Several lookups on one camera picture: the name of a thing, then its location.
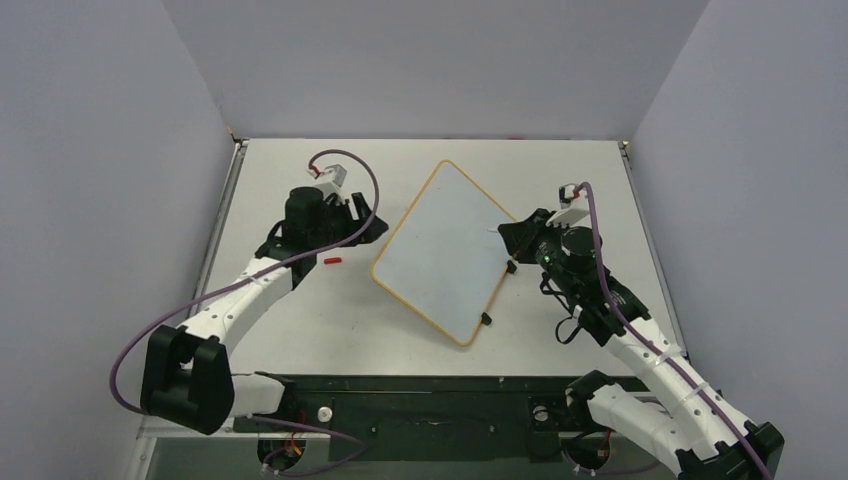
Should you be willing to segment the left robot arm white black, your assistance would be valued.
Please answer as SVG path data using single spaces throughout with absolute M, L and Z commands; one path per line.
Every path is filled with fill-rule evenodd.
M 291 427 L 298 402 L 285 381 L 233 373 L 229 353 L 255 323 L 293 292 L 335 248 L 376 242 L 388 230 L 360 192 L 297 187 L 237 279 L 181 324 L 159 325 L 147 340 L 142 413 L 210 435 L 226 420 L 259 415 L 272 429 Z

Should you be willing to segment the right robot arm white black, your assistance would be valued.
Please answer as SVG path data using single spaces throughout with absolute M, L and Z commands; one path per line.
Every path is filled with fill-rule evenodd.
M 561 298 L 579 330 L 657 400 L 645 403 L 594 370 L 566 388 L 566 418 L 619 433 L 679 479 L 774 478 L 783 435 L 734 408 L 692 367 L 647 307 L 611 275 L 593 228 L 557 225 L 553 217 L 538 209 L 496 231 L 514 261 L 542 268 L 543 283 L 553 284 L 551 295 Z

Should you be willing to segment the yellow framed whiteboard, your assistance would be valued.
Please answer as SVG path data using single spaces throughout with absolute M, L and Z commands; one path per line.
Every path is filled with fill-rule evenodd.
M 456 163 L 437 164 L 370 267 L 372 280 L 460 346 L 469 345 L 507 274 L 487 228 L 514 221 Z

